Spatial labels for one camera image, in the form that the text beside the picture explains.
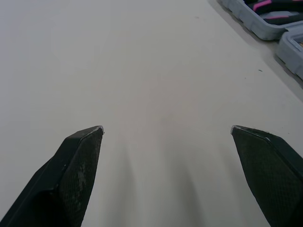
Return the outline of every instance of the textured rubber pad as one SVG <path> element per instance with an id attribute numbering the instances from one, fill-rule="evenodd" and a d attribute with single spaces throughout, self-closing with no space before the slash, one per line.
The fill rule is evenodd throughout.
<path id="1" fill-rule="evenodd" d="M 233 126 L 251 192 L 271 227 L 303 226 L 303 159 L 280 137 Z"/>
<path id="2" fill-rule="evenodd" d="M 94 185 L 102 126 L 67 137 L 31 178 L 0 227 L 80 227 Z"/>

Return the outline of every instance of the white surface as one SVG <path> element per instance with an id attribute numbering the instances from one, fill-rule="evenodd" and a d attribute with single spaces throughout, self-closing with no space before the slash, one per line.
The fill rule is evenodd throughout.
<path id="1" fill-rule="evenodd" d="M 230 128 L 302 153 L 302 90 L 275 44 L 215 0 L 11 0 L 0 18 L 1 217 L 65 137 L 102 124 L 82 226 L 269 226 Z"/>

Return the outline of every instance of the gray plastic toolbox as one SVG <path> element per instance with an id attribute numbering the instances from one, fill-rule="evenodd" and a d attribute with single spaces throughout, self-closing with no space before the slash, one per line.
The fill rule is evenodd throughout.
<path id="1" fill-rule="evenodd" d="M 276 54 L 292 73 L 303 79 L 303 47 L 299 43 L 303 43 L 303 27 L 285 32 Z"/>
<path id="2" fill-rule="evenodd" d="M 244 26 L 262 40 L 280 39 L 277 56 L 286 67 L 303 79 L 303 21 L 271 25 L 249 8 L 243 0 L 220 0 Z"/>

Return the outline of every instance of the toolbox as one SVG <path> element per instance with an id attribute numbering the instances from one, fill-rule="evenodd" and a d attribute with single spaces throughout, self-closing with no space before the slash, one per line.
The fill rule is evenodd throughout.
<path id="1" fill-rule="evenodd" d="M 264 7 L 273 9 L 275 1 L 281 0 L 259 1 L 253 6 L 252 4 L 246 4 L 243 0 L 220 0 L 237 19 L 243 22 L 248 30 L 256 34 L 260 39 L 280 40 L 276 55 L 292 73 L 303 79 L 303 13 L 271 12 L 265 15 L 265 18 L 260 15 L 260 12 L 259 15 L 256 13 L 256 11 Z M 301 0 L 293 2 L 295 4 L 303 4 Z M 291 18 L 302 18 L 302 20 L 276 25 L 284 19 L 291 21 Z"/>

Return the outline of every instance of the plastic case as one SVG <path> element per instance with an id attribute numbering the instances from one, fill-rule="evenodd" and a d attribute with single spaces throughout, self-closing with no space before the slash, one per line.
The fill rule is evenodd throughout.
<path id="1" fill-rule="evenodd" d="M 292 73 L 303 79 L 303 47 L 299 43 L 303 43 L 303 28 L 285 32 L 276 54 Z"/>
<path id="2" fill-rule="evenodd" d="M 272 25 L 264 21 L 243 0 L 220 0 L 244 26 L 262 40 L 278 40 L 277 56 L 286 67 L 303 79 L 303 21 Z"/>

